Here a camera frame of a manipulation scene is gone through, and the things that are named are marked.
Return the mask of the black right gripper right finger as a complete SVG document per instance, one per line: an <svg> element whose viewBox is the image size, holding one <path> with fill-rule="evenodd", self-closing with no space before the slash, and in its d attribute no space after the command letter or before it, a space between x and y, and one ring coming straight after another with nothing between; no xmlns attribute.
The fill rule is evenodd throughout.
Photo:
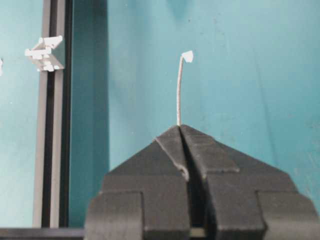
<svg viewBox="0 0 320 240"><path fill-rule="evenodd" d="M317 240L320 218L290 175L188 125L180 132L213 240Z"/></svg>

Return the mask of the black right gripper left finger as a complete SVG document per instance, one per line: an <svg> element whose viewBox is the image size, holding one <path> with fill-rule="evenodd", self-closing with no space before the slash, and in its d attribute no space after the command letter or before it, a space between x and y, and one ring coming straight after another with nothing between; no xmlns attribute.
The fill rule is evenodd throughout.
<svg viewBox="0 0 320 240"><path fill-rule="evenodd" d="M178 126L104 176L86 214L88 240L188 240L189 172Z"/></svg>

